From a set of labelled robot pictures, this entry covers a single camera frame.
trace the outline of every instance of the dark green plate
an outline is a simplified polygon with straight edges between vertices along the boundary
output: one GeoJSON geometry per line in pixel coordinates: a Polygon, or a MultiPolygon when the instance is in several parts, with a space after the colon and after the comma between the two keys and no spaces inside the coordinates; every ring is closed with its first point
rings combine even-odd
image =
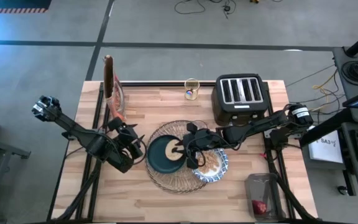
{"type": "Polygon", "coordinates": [[[177,161],[171,161],[165,155],[167,144],[174,139],[180,140],[172,135],[163,135],[150,143],[147,150],[147,160],[155,171],[163,174],[171,174],[181,168],[185,163],[185,156],[182,156],[177,161]]]}

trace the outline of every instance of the clear plastic container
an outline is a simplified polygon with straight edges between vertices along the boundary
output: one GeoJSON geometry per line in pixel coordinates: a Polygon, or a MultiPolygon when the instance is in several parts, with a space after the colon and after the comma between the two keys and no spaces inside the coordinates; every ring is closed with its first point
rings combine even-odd
{"type": "Polygon", "coordinates": [[[285,219],[275,174],[251,174],[246,180],[246,192],[249,212],[258,222],[285,219]]]}

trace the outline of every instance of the toaster slot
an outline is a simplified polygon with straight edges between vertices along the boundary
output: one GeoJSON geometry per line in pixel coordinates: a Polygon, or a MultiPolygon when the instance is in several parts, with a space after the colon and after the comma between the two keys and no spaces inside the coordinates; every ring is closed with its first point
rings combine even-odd
{"type": "Polygon", "coordinates": [[[231,89],[233,91],[234,102],[240,102],[241,97],[240,97],[240,91],[239,91],[239,86],[237,84],[237,80],[230,80],[230,84],[231,84],[231,89]]]}
{"type": "Polygon", "coordinates": [[[256,79],[251,79],[251,88],[252,88],[252,92],[254,94],[254,98],[255,101],[260,101],[262,99],[261,95],[260,95],[260,90],[259,90],[259,85],[256,79]]]}
{"type": "Polygon", "coordinates": [[[231,102],[231,94],[230,94],[229,81],[222,80],[222,87],[223,87],[224,101],[226,103],[230,103],[231,102]]]}
{"type": "Polygon", "coordinates": [[[246,97],[246,101],[252,101],[251,90],[249,88],[248,80],[243,79],[242,82],[242,89],[244,90],[244,96],[246,97]]]}

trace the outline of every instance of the wire basket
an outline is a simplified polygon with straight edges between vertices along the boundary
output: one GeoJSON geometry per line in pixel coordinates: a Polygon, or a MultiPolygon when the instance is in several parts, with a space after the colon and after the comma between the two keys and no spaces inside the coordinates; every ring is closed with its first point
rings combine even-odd
{"type": "MultiPolygon", "coordinates": [[[[183,139],[183,136],[189,133],[186,129],[186,125],[188,123],[195,124],[199,129],[207,128],[207,125],[204,121],[171,121],[154,131],[147,143],[148,147],[154,139],[163,135],[172,135],[179,139],[183,139]]],[[[206,182],[199,180],[194,175],[193,170],[187,168],[186,163],[184,163],[183,166],[179,168],[179,170],[172,174],[162,174],[153,169],[146,157],[146,169],[147,173],[149,174],[152,181],[156,184],[156,186],[170,193],[190,193],[203,188],[207,184],[206,182]]]]}

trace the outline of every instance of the black toaster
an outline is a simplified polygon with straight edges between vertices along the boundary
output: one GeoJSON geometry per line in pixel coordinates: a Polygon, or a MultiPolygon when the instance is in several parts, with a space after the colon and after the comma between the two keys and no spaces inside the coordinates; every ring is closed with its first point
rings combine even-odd
{"type": "Polygon", "coordinates": [[[261,119],[269,106],[265,85],[258,74],[221,75],[211,98],[215,122],[220,126],[261,119]]]}

